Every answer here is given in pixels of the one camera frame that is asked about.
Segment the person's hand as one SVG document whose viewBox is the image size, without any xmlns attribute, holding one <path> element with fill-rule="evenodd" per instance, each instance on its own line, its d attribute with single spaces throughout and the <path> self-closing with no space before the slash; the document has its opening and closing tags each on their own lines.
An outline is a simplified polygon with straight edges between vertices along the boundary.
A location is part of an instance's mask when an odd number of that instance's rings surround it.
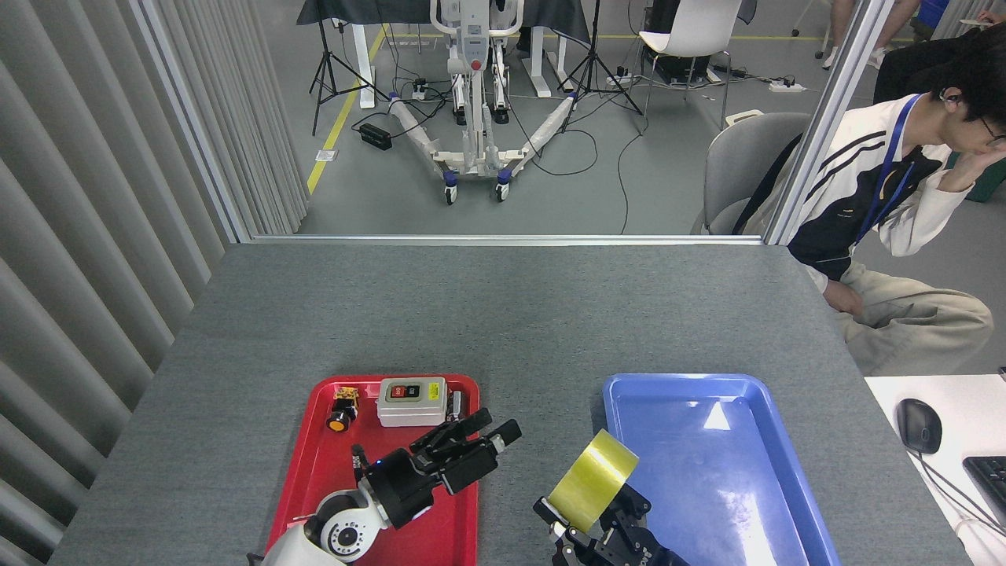
<svg viewBox="0 0 1006 566">
<path fill-rule="evenodd" d="M 987 149 L 984 152 L 978 150 L 963 152 L 953 168 L 942 176 L 937 190 L 945 191 L 945 193 L 963 193 L 977 182 L 978 177 L 983 175 L 986 168 L 996 164 L 1004 157 L 1004 146 Z"/>
<path fill-rule="evenodd" d="M 855 318 L 862 315 L 865 302 L 862 296 L 852 287 L 834 280 L 827 280 L 822 296 L 830 308 L 840 313 L 848 313 Z"/>
</svg>

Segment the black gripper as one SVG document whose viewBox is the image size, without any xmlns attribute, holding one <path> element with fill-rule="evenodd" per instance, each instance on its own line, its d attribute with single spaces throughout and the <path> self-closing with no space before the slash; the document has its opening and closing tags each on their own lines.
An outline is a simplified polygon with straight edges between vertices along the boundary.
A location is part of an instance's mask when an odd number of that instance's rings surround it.
<svg viewBox="0 0 1006 566">
<path fill-rule="evenodd" d="M 539 498 L 532 509 L 549 525 L 550 537 L 556 545 L 551 558 L 553 565 L 690 565 L 683 556 L 643 531 L 644 516 L 651 504 L 629 484 L 619 488 L 600 514 L 603 538 L 590 538 L 572 527 L 547 498 Z"/>
<path fill-rule="evenodd" d="M 522 431 L 516 419 L 509 419 L 486 435 L 468 440 L 491 422 L 490 411 L 483 407 L 463 419 L 439 424 L 413 441 L 409 450 L 396 448 L 373 462 L 360 450 L 363 479 L 392 527 L 402 529 L 431 508 L 432 490 L 438 484 L 455 495 L 496 469 L 498 456 Z"/>
</svg>

